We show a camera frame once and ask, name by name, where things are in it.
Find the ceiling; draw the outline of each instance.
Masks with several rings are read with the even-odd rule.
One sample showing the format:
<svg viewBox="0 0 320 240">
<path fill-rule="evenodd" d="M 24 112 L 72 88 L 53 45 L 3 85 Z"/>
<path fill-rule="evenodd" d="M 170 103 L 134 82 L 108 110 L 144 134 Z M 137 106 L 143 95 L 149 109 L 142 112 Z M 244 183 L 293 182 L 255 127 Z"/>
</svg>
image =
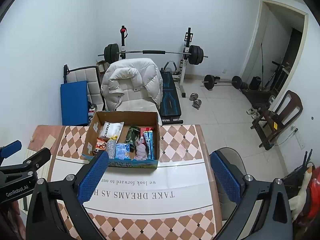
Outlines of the ceiling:
<svg viewBox="0 0 320 240">
<path fill-rule="evenodd" d="M 304 15 L 289 8 L 266 2 L 270 11 L 278 18 L 287 23 L 292 28 L 303 32 Z"/>
</svg>

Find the white duck toy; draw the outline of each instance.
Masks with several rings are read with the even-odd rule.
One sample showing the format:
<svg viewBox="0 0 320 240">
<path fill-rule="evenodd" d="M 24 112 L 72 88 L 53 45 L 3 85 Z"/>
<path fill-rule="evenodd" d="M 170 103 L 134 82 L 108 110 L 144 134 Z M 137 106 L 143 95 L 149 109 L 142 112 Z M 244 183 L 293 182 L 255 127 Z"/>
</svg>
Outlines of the white duck toy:
<svg viewBox="0 0 320 240">
<path fill-rule="evenodd" d="M 310 166 L 307 171 L 304 173 L 304 178 L 302 181 L 301 188 L 299 190 L 298 195 L 294 196 L 293 198 L 289 199 L 289 206 L 292 216 L 292 222 L 295 221 L 298 215 L 301 213 L 304 204 L 306 203 L 307 198 L 307 187 L 310 182 L 312 176 L 312 166 Z"/>
</svg>

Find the electrical outlet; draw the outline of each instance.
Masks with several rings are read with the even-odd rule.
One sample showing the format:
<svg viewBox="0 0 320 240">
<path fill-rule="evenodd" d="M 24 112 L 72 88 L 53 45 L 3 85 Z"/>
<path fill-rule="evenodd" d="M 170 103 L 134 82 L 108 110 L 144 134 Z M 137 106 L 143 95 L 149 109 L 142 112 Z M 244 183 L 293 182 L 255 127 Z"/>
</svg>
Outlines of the electrical outlet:
<svg viewBox="0 0 320 240">
<path fill-rule="evenodd" d="M 298 141 L 298 143 L 300 145 L 300 149 L 303 150 L 305 148 L 306 144 L 305 144 L 304 140 L 302 139 L 302 136 L 301 136 L 300 132 L 297 131 L 295 133 L 295 136 L 296 136 L 297 141 Z"/>
</svg>

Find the white puffer jacket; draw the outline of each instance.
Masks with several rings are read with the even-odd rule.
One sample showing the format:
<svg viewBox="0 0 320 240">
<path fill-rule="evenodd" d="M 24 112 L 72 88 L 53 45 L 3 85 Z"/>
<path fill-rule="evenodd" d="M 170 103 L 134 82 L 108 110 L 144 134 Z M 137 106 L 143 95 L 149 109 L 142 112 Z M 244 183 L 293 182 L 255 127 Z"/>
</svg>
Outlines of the white puffer jacket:
<svg viewBox="0 0 320 240">
<path fill-rule="evenodd" d="M 142 90 L 146 90 L 147 97 L 151 97 L 160 106 L 163 81 L 158 67 L 150 58 L 133 58 L 112 63 L 104 74 L 101 93 L 109 111 L 115 111 L 123 100 L 121 80 L 124 79 L 131 79 L 133 92 L 145 95 Z M 125 100 L 129 101 L 130 96 L 126 96 Z"/>
</svg>

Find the cardboard box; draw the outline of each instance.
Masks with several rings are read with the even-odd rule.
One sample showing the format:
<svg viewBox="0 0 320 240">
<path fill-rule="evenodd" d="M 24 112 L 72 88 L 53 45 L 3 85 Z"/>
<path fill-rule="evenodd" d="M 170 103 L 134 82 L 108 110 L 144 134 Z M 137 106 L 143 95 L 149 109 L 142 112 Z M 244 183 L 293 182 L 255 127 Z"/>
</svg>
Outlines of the cardboard box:
<svg viewBox="0 0 320 240">
<path fill-rule="evenodd" d="M 97 143 L 97 137 L 101 129 L 103 128 L 104 122 L 124 122 L 118 143 L 124 143 L 125 137 L 131 125 L 153 128 L 153 144 L 155 160 L 144 160 L 137 161 L 134 158 L 135 152 L 130 153 L 130 157 L 133 160 L 120 160 L 120 159 L 109 159 L 109 167 L 127 167 L 127 168 L 153 168 L 156 169 L 158 166 L 158 160 L 160 156 L 160 132 L 158 124 L 158 114 L 156 112 L 136 112 L 136 111 L 111 111 L 111 112 L 96 112 L 93 116 L 87 135 L 85 138 L 84 147 L 82 150 L 82 156 L 87 160 L 92 160 Z"/>
</svg>

